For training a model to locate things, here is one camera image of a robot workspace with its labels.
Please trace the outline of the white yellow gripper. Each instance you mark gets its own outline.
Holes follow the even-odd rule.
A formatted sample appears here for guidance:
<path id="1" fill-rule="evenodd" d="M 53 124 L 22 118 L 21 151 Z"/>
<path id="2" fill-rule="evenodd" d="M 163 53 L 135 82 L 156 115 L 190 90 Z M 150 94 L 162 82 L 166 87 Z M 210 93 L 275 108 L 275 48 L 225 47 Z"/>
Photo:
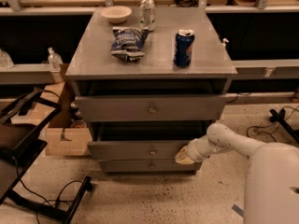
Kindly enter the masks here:
<path id="1" fill-rule="evenodd" d="M 202 162 L 207 158 L 206 154 L 207 140 L 205 138 L 193 139 L 178 152 L 175 161 L 178 164 L 189 165 Z"/>

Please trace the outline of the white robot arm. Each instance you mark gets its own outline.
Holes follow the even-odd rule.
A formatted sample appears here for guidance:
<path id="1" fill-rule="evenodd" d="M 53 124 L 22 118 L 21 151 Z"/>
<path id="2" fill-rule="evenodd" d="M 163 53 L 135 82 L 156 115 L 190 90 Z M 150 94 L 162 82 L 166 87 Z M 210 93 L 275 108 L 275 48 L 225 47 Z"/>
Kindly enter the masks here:
<path id="1" fill-rule="evenodd" d="M 221 123 L 195 138 L 176 155 L 179 164 L 193 164 L 213 154 L 234 150 L 249 160 L 243 224 L 299 224 L 299 148 L 265 143 L 239 135 Z"/>

